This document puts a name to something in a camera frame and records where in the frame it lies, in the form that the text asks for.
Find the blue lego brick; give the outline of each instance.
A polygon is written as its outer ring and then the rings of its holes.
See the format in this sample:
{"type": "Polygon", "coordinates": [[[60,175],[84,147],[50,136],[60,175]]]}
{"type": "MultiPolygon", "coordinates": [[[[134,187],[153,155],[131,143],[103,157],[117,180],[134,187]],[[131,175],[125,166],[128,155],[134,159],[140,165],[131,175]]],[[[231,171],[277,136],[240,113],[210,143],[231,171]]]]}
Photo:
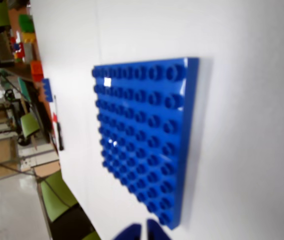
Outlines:
{"type": "Polygon", "coordinates": [[[95,66],[102,165],[162,225],[180,223],[198,58],[95,66]]]}
{"type": "Polygon", "coordinates": [[[43,83],[43,89],[45,94],[45,100],[47,100],[49,103],[53,102],[52,93],[51,93],[51,87],[50,87],[50,81],[48,78],[42,79],[43,83]]]}

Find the desk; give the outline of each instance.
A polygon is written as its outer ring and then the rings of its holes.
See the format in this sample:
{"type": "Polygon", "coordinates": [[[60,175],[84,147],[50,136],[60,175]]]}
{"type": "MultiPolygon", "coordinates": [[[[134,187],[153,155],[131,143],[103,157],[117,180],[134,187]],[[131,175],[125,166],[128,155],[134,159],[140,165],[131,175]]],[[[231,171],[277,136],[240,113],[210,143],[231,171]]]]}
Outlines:
{"type": "Polygon", "coordinates": [[[57,97],[63,178],[103,240],[131,223],[143,223],[146,239],[155,216],[101,166],[91,69],[181,56],[202,57],[209,86],[203,123],[192,125],[181,224],[164,230],[173,240],[284,239],[282,1],[31,4],[57,97]]]}

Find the lego stud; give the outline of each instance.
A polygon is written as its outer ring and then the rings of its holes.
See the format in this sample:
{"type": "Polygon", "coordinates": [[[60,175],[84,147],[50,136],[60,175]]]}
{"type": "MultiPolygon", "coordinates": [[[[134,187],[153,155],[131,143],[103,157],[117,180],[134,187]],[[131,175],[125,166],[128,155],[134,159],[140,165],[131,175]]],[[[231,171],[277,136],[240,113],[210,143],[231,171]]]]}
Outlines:
{"type": "Polygon", "coordinates": [[[163,147],[162,147],[162,152],[165,156],[172,156],[175,153],[175,147],[172,143],[167,142],[163,147]]]}
{"type": "Polygon", "coordinates": [[[123,96],[123,88],[122,87],[115,87],[113,90],[113,95],[117,98],[122,98],[123,96]]]}
{"type": "Polygon", "coordinates": [[[175,168],[173,167],[173,165],[171,163],[165,163],[162,167],[161,167],[161,172],[163,173],[163,175],[172,175],[175,172],[175,168]]]}
{"type": "Polygon", "coordinates": [[[98,91],[99,91],[100,94],[106,94],[106,87],[105,86],[100,85],[98,87],[98,89],[99,89],[98,91]]]}
{"type": "Polygon", "coordinates": [[[177,131],[178,124],[174,120],[168,120],[163,125],[163,130],[167,134],[174,134],[177,131]]]}
{"type": "Polygon", "coordinates": [[[103,76],[104,76],[104,69],[103,69],[103,68],[98,69],[98,75],[99,75],[101,78],[103,78],[103,76]]]}
{"type": "Polygon", "coordinates": [[[157,148],[160,145],[160,141],[158,139],[158,137],[156,136],[151,136],[148,140],[147,140],[147,145],[150,148],[157,148]]]}
{"type": "Polygon", "coordinates": [[[100,86],[99,85],[95,85],[93,89],[94,89],[94,92],[96,94],[100,93],[100,86]]]}
{"type": "Polygon", "coordinates": [[[103,161],[103,162],[102,162],[102,166],[103,166],[103,167],[105,167],[105,168],[106,168],[108,165],[109,165],[109,164],[108,164],[108,162],[107,162],[107,161],[103,161]]]}
{"type": "Polygon", "coordinates": [[[116,105],[114,103],[111,103],[107,106],[107,110],[109,110],[111,113],[113,113],[116,110],[116,105]]]}
{"type": "Polygon", "coordinates": [[[159,105],[161,102],[161,94],[157,91],[154,91],[148,96],[147,100],[151,105],[159,105]]]}
{"type": "Polygon", "coordinates": [[[132,119],[133,116],[134,116],[134,110],[133,110],[132,108],[125,109],[125,110],[124,110],[124,116],[125,116],[127,119],[132,119]]]}
{"type": "Polygon", "coordinates": [[[161,199],[159,205],[160,205],[160,208],[163,210],[167,210],[172,207],[171,201],[169,201],[166,197],[161,199]]]}
{"type": "Polygon", "coordinates": [[[98,128],[98,132],[99,132],[100,134],[103,134],[103,133],[104,133],[104,127],[100,126],[100,127],[98,128]]]}
{"type": "Polygon", "coordinates": [[[133,158],[133,157],[130,157],[128,160],[127,160],[127,165],[129,167],[133,167],[136,165],[136,160],[133,158]]]}
{"type": "Polygon", "coordinates": [[[110,154],[106,155],[106,160],[107,160],[108,162],[112,161],[112,160],[113,160],[112,155],[110,155],[110,154]]]}
{"type": "Polygon", "coordinates": [[[121,166],[121,167],[120,167],[120,172],[121,172],[122,174],[126,173],[126,172],[127,172],[127,167],[126,167],[126,166],[121,166]]]}
{"type": "Polygon", "coordinates": [[[157,115],[152,115],[147,120],[147,124],[151,128],[157,128],[158,126],[160,126],[160,118],[157,115]]]}
{"type": "Polygon", "coordinates": [[[140,192],[136,198],[140,203],[146,200],[146,196],[142,192],[140,192]]]}
{"type": "Polygon", "coordinates": [[[144,80],[146,78],[146,68],[144,66],[135,68],[134,77],[139,80],[144,80]]]}
{"type": "Polygon", "coordinates": [[[120,152],[120,154],[118,155],[118,158],[121,160],[126,159],[127,155],[124,152],[120,152]]]}
{"type": "Polygon", "coordinates": [[[104,115],[102,122],[105,123],[105,124],[108,124],[108,123],[109,123],[109,120],[110,120],[110,118],[109,118],[108,116],[105,116],[105,115],[104,115]]]}
{"type": "Polygon", "coordinates": [[[120,173],[118,171],[115,171],[113,175],[116,179],[120,177],[120,173]]]}
{"type": "Polygon", "coordinates": [[[110,173],[113,173],[113,172],[114,172],[114,168],[113,168],[111,165],[109,165],[109,166],[107,167],[107,170],[108,170],[110,173]]]}
{"type": "Polygon", "coordinates": [[[107,151],[105,151],[105,150],[101,151],[101,155],[102,155],[102,157],[105,157],[107,154],[108,154],[108,152],[107,152],[107,151]]]}
{"type": "Polygon", "coordinates": [[[114,146],[114,147],[112,147],[111,151],[112,151],[113,154],[118,154],[119,149],[116,146],[114,146]]]}
{"type": "Polygon", "coordinates": [[[127,178],[132,181],[136,179],[136,175],[134,172],[131,171],[127,174],[127,178]]]}
{"type": "Polygon", "coordinates": [[[121,79],[121,77],[122,77],[122,69],[120,67],[118,67],[118,68],[115,69],[115,71],[116,71],[115,77],[117,79],[121,79]]]}
{"type": "Polygon", "coordinates": [[[112,68],[111,69],[111,78],[116,78],[117,77],[117,69],[116,68],[112,68]]]}
{"type": "Polygon", "coordinates": [[[125,68],[122,69],[122,77],[124,79],[131,79],[132,78],[132,67],[127,66],[125,68]]]}
{"type": "Polygon", "coordinates": [[[144,174],[147,171],[147,169],[143,164],[139,164],[136,168],[136,171],[138,174],[144,174]]]}
{"type": "Polygon", "coordinates": [[[144,123],[146,121],[147,115],[143,112],[143,111],[139,111],[136,115],[135,115],[135,120],[138,123],[144,123]]]}
{"type": "Polygon", "coordinates": [[[99,71],[96,68],[92,69],[92,77],[94,78],[99,77],[99,71]]]}
{"type": "Polygon", "coordinates": [[[104,110],[108,109],[108,103],[106,101],[101,100],[100,101],[100,106],[104,110]]]}
{"type": "Polygon", "coordinates": [[[114,166],[114,167],[118,167],[119,165],[120,165],[119,160],[114,160],[113,166],[114,166]]]}
{"type": "Polygon", "coordinates": [[[136,183],[138,189],[144,189],[146,187],[146,183],[143,179],[139,179],[136,183]]]}
{"type": "Polygon", "coordinates": [[[109,67],[109,68],[105,68],[104,70],[103,70],[103,76],[105,77],[105,78],[110,78],[111,77],[111,68],[109,67]]]}
{"type": "Polygon", "coordinates": [[[153,202],[149,202],[147,205],[147,210],[150,213],[154,213],[157,210],[157,206],[153,202]]]}
{"type": "Polygon", "coordinates": [[[123,115],[124,114],[124,107],[123,106],[117,106],[115,107],[115,113],[117,115],[123,115]]]}
{"type": "Polygon", "coordinates": [[[147,158],[147,164],[149,164],[150,166],[157,166],[159,162],[159,159],[155,155],[151,155],[147,158]]]}
{"type": "Polygon", "coordinates": [[[103,121],[104,116],[103,116],[103,114],[99,113],[99,114],[96,116],[96,118],[97,118],[98,121],[101,122],[101,121],[103,121]]]}
{"type": "Polygon", "coordinates": [[[162,68],[159,65],[155,65],[148,70],[148,78],[154,81],[161,79],[162,68]]]}
{"type": "Polygon", "coordinates": [[[155,188],[151,187],[148,191],[147,191],[147,196],[149,198],[156,198],[158,196],[158,192],[155,188]]]}
{"type": "Polygon", "coordinates": [[[177,109],[183,105],[183,98],[177,94],[171,94],[165,98],[165,106],[168,109],[177,109]]]}
{"type": "Polygon", "coordinates": [[[119,122],[116,126],[117,130],[119,130],[120,132],[124,131],[124,123],[123,122],[119,122]]]}
{"type": "Polygon", "coordinates": [[[137,151],[136,151],[136,156],[139,158],[139,159],[142,159],[146,156],[146,151],[143,149],[143,148],[139,148],[137,151]]]}
{"type": "Polygon", "coordinates": [[[111,127],[115,127],[115,126],[117,125],[117,120],[111,119],[111,120],[109,121],[109,124],[110,124],[111,127]]]}
{"type": "Polygon", "coordinates": [[[125,177],[122,177],[120,181],[121,181],[122,185],[127,185],[128,184],[128,180],[125,177]]]}
{"type": "Polygon", "coordinates": [[[132,100],[133,99],[133,90],[130,88],[127,88],[123,92],[123,98],[127,100],[132,100]]]}
{"type": "Polygon", "coordinates": [[[119,146],[124,146],[126,144],[126,140],[123,137],[120,137],[117,143],[119,146]]]}
{"type": "Polygon", "coordinates": [[[126,150],[127,150],[128,152],[133,152],[134,149],[135,149],[135,147],[134,147],[134,144],[133,144],[132,142],[129,142],[129,143],[126,145],[126,150]]]}
{"type": "Polygon", "coordinates": [[[105,129],[105,130],[104,130],[104,135],[105,135],[106,137],[109,137],[110,134],[111,134],[111,132],[110,132],[109,129],[105,129]]]}
{"type": "Polygon", "coordinates": [[[162,213],[160,215],[160,217],[158,218],[158,220],[159,220],[160,224],[162,224],[162,225],[167,225],[171,221],[169,216],[167,214],[165,214],[165,213],[162,213]]]}
{"type": "Polygon", "coordinates": [[[133,184],[131,184],[130,186],[128,186],[128,191],[133,194],[137,191],[137,189],[133,184]]]}
{"type": "Polygon", "coordinates": [[[113,96],[114,95],[114,87],[105,87],[105,94],[109,95],[109,96],[113,96]]]}
{"type": "Polygon", "coordinates": [[[104,146],[105,146],[106,149],[109,150],[109,149],[111,149],[112,144],[110,142],[107,142],[104,146]]]}
{"type": "Polygon", "coordinates": [[[107,143],[107,141],[106,141],[104,138],[102,138],[102,139],[100,140],[100,144],[101,144],[102,146],[104,146],[106,143],[107,143]]]}
{"type": "Polygon", "coordinates": [[[137,102],[144,103],[146,101],[146,91],[139,90],[134,94],[134,98],[137,102]]]}
{"type": "Polygon", "coordinates": [[[171,193],[173,191],[173,186],[168,181],[164,181],[160,187],[161,192],[164,194],[171,193]]]}
{"type": "Polygon", "coordinates": [[[147,175],[147,180],[148,180],[150,183],[156,183],[156,182],[159,180],[159,177],[158,177],[158,175],[157,175],[155,172],[150,172],[150,173],[147,175]]]}
{"type": "Polygon", "coordinates": [[[184,67],[179,64],[169,66],[165,72],[166,79],[171,82],[176,82],[184,77],[184,67]]]}
{"type": "Polygon", "coordinates": [[[118,135],[116,135],[116,134],[113,132],[113,133],[111,133],[110,138],[111,138],[113,141],[116,141],[116,140],[118,139],[118,135]]]}
{"type": "Polygon", "coordinates": [[[126,135],[128,135],[128,136],[134,135],[134,128],[133,128],[132,126],[128,126],[128,127],[125,129],[125,133],[126,133],[126,135]]]}
{"type": "Polygon", "coordinates": [[[96,100],[95,106],[97,106],[98,108],[101,107],[101,100],[96,100]]]}
{"type": "Polygon", "coordinates": [[[136,133],[135,138],[136,138],[136,140],[138,140],[139,142],[142,142],[142,141],[144,141],[144,140],[147,138],[147,136],[146,136],[146,134],[145,134],[144,131],[140,130],[140,131],[138,131],[138,132],[136,133]]]}

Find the chair backrest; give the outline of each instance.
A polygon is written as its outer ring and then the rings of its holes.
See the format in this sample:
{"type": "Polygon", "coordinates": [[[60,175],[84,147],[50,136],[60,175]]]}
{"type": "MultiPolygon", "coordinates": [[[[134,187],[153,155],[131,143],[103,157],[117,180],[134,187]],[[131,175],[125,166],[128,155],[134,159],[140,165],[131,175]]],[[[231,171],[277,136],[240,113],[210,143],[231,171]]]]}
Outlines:
{"type": "MultiPolygon", "coordinates": [[[[56,194],[70,207],[78,203],[77,199],[73,196],[72,192],[63,181],[61,171],[57,171],[45,180],[48,184],[50,184],[56,194]]],[[[42,181],[40,186],[46,213],[50,221],[54,222],[58,217],[65,213],[69,207],[61,202],[46,182],[42,181]]]]}
{"type": "Polygon", "coordinates": [[[39,123],[32,113],[27,113],[21,117],[22,131],[25,138],[40,130],[39,123]]]}

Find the chair seat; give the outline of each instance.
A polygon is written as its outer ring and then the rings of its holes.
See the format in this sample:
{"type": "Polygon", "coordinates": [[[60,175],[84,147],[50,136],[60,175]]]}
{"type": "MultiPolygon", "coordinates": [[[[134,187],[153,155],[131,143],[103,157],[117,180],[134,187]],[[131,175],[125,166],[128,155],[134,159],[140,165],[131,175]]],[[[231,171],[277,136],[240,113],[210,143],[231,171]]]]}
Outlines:
{"type": "Polygon", "coordinates": [[[89,235],[87,235],[82,240],[101,240],[101,238],[99,237],[98,233],[96,231],[94,231],[94,232],[90,233],[89,235]]]}
{"type": "MultiPolygon", "coordinates": [[[[58,171],[45,179],[56,194],[70,207],[78,203],[72,192],[62,179],[61,171],[58,171]]],[[[69,207],[66,206],[60,199],[52,192],[45,181],[40,183],[42,190],[43,201],[47,215],[51,222],[54,222],[58,217],[65,213],[69,207]]]]}

